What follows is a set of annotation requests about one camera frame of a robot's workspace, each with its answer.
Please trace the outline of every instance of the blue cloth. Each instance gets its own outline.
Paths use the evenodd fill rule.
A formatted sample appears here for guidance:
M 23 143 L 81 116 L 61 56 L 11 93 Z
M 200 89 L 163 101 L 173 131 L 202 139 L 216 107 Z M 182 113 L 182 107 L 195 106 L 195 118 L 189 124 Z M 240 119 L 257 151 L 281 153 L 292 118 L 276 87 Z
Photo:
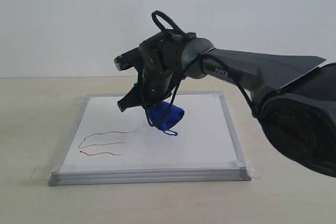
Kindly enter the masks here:
M 160 102 L 148 109 L 148 117 L 151 123 L 154 123 L 158 120 L 168 109 L 169 103 L 168 102 Z M 169 110 L 169 113 L 155 125 L 155 127 L 163 131 L 167 135 L 174 135 L 177 136 L 177 132 L 171 130 L 184 116 L 184 110 L 172 105 Z

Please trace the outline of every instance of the table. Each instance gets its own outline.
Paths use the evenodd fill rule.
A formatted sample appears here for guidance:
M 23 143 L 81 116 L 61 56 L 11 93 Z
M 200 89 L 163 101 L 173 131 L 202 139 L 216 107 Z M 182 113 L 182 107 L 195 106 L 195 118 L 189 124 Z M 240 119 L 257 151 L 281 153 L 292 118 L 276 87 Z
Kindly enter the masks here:
M 128 92 L 135 77 L 0 79 L 0 223 L 334 223 L 336 179 L 283 157 L 235 86 L 187 79 L 182 91 L 224 90 L 251 182 L 48 187 L 80 98 Z

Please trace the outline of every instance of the whiteboard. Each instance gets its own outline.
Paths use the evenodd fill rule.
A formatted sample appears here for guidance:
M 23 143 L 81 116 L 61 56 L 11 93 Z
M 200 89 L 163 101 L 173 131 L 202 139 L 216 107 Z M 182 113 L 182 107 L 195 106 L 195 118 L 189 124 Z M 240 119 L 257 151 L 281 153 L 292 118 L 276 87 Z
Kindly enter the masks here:
M 220 92 L 180 93 L 174 105 L 183 119 L 177 136 L 150 127 L 141 107 L 121 113 L 121 95 L 92 95 L 56 172 L 240 169 L 245 165 Z

